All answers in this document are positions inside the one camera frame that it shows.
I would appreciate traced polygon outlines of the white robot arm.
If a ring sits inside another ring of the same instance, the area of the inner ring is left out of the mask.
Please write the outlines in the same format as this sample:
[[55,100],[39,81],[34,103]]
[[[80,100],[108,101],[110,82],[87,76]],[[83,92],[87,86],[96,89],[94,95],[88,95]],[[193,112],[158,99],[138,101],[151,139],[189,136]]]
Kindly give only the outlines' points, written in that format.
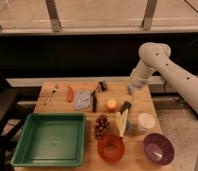
[[145,86],[152,74],[158,71],[198,114],[198,77],[172,62],[167,44],[147,42],[138,51],[140,60],[130,75],[134,87]]

